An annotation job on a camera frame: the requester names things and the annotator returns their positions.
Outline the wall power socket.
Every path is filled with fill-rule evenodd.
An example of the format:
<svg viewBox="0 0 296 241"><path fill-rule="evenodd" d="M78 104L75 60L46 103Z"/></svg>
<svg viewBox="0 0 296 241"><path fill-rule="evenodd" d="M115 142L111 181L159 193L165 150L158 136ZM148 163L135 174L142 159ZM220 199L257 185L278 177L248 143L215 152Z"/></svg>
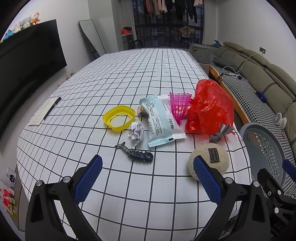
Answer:
<svg viewBox="0 0 296 241"><path fill-rule="evenodd" d="M262 48L262 47L259 48L259 51L260 51L261 53L263 53L263 54L266 53L266 49L264 49L264 48Z"/></svg>

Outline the blue object on sofa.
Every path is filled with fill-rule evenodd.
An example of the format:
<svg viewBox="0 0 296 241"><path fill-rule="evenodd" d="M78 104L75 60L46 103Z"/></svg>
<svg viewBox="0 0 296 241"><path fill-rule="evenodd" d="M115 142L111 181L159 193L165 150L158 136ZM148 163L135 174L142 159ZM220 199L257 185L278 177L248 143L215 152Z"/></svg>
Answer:
<svg viewBox="0 0 296 241"><path fill-rule="evenodd" d="M257 92L256 92L256 95L257 95L257 97L258 97L263 103L266 103L266 102L267 102L267 99L266 99L266 97L264 96L264 94L263 94L262 92L257 91Z"/></svg>

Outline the plush toys on television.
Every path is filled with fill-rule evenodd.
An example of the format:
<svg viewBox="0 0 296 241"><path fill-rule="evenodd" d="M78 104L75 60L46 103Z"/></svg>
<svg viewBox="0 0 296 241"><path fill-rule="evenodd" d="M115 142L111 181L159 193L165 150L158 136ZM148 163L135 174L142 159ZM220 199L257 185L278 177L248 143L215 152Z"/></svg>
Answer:
<svg viewBox="0 0 296 241"><path fill-rule="evenodd" d="M29 17L24 18L23 20L19 21L17 24L15 24L15 26L11 29L8 30L5 35L3 36L3 38L1 39L1 43L3 41L5 41L6 39L8 39L9 37L13 36L14 34L29 28L33 25L36 25L39 21L40 21L40 13L34 13L32 15L30 15Z"/></svg>

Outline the black fishbone toy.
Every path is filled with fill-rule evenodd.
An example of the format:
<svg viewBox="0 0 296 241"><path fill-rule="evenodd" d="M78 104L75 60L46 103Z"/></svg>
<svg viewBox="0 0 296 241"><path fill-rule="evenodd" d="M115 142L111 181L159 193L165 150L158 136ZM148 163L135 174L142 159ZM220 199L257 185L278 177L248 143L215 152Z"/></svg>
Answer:
<svg viewBox="0 0 296 241"><path fill-rule="evenodd" d="M154 160L154 155L151 152L130 149L125 146L125 142L117 144L114 147L121 149L133 161L151 163Z"/></svg>

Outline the grey perforated laundry basket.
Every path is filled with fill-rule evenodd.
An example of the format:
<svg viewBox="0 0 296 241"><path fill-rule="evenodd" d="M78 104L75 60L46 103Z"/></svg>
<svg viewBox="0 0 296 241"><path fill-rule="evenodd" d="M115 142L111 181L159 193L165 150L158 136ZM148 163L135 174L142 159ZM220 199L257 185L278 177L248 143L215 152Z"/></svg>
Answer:
<svg viewBox="0 0 296 241"><path fill-rule="evenodd" d="M258 123L247 123L239 131L250 159L252 180L260 169L267 169L285 192L295 188L295 181L282 167L284 160L295 165L295 148L290 145L285 132L274 132Z"/></svg>

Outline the yellow plastic ring lid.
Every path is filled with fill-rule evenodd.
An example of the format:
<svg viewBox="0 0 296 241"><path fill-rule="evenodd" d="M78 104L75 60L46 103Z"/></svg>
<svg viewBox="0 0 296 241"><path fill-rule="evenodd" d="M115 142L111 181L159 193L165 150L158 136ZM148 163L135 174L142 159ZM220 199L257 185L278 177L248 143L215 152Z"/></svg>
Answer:
<svg viewBox="0 0 296 241"><path fill-rule="evenodd" d="M135 110L126 106L118 105L108 110L103 115L103 122L115 132L121 132L128 128L135 118Z"/></svg>

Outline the leaning mirror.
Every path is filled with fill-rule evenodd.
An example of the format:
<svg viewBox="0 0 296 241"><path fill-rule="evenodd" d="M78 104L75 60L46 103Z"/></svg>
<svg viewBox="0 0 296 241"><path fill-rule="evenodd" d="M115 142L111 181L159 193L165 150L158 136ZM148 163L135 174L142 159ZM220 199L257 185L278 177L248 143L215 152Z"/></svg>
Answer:
<svg viewBox="0 0 296 241"><path fill-rule="evenodd" d="M102 44L97 29L95 28L93 20L79 20L78 25L90 49L93 59L98 59L106 54L106 50Z"/></svg>

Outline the red plastic bag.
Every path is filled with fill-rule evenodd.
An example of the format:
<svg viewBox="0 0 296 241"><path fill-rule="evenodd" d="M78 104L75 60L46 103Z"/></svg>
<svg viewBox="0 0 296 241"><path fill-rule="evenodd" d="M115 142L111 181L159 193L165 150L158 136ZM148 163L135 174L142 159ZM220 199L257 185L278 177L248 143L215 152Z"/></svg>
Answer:
<svg viewBox="0 0 296 241"><path fill-rule="evenodd" d="M187 133L208 135L219 132L221 124L233 127L232 98L214 80L200 80L195 89L195 96L189 101L187 118Z"/></svg>

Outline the dark green cushion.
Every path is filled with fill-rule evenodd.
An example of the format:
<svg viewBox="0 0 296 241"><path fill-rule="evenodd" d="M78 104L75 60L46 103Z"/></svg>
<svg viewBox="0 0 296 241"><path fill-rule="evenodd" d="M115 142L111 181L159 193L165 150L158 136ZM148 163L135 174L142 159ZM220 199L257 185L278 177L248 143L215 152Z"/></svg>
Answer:
<svg viewBox="0 0 296 241"><path fill-rule="evenodd" d="M237 71L238 69L234 63L222 57L213 57L213 61L216 66L229 71Z"/></svg>

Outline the light blue wipes packet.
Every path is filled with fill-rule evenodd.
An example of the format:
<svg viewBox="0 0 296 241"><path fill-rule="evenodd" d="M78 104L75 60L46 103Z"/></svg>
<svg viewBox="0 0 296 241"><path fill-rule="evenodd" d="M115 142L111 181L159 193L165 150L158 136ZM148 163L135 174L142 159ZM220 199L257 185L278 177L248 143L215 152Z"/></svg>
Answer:
<svg viewBox="0 0 296 241"><path fill-rule="evenodd" d="M139 104L148 114L149 147L167 144L174 140L186 138L171 112L168 95L154 95L142 98Z"/></svg>

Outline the checkered white tablecloth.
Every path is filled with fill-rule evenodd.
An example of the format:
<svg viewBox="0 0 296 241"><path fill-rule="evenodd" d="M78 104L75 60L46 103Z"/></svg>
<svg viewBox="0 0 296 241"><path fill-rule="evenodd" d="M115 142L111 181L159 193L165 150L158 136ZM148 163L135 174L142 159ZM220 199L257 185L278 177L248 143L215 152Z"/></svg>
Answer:
<svg viewBox="0 0 296 241"><path fill-rule="evenodd" d="M63 83L53 97L61 101L39 126L25 126L17 145L17 165L25 195L36 181L55 183L86 164L94 155L102 171L80 208L103 240L193 240L216 208L203 186L193 179L187 162L206 144L206 135L151 148L149 124L137 145L151 152L151 163L134 162L116 148L134 144L130 130L115 132L103 115L118 105L137 109L142 98L194 93L206 75L182 50L138 49L107 54Z"/></svg>

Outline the hanging clothes rack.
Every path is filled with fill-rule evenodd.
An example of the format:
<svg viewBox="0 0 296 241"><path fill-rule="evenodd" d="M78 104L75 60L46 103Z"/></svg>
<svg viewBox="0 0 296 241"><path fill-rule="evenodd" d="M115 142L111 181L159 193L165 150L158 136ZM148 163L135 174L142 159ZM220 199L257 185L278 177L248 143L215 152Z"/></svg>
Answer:
<svg viewBox="0 0 296 241"><path fill-rule="evenodd" d="M188 50L203 42L202 1L132 1L132 10L138 47Z"/></svg>

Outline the pink snack wrapper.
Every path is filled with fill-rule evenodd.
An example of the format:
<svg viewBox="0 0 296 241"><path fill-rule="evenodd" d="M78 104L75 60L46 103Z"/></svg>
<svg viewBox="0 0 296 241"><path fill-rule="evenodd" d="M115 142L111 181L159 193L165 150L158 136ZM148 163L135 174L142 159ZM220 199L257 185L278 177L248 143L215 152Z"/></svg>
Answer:
<svg viewBox="0 0 296 241"><path fill-rule="evenodd" d="M149 114L145 111L145 109L141 106L137 108L137 113L143 118L149 118Z"/></svg>

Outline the black television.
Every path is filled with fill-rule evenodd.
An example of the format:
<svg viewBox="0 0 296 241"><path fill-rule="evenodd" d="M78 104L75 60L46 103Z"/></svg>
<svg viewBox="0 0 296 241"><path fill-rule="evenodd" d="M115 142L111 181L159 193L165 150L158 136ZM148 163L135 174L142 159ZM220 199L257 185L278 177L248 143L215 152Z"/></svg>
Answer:
<svg viewBox="0 0 296 241"><path fill-rule="evenodd" d="M23 103L66 66L56 20L36 24L1 43L1 133Z"/></svg>

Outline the pink plastic shuttlecock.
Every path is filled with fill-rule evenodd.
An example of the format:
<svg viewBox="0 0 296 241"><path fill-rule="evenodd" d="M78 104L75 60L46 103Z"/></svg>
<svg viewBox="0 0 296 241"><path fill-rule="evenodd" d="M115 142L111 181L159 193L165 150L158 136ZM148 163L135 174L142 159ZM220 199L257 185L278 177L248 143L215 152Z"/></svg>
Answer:
<svg viewBox="0 0 296 241"><path fill-rule="evenodd" d="M178 125L184 119L192 95L189 93L170 92L171 112Z"/></svg>

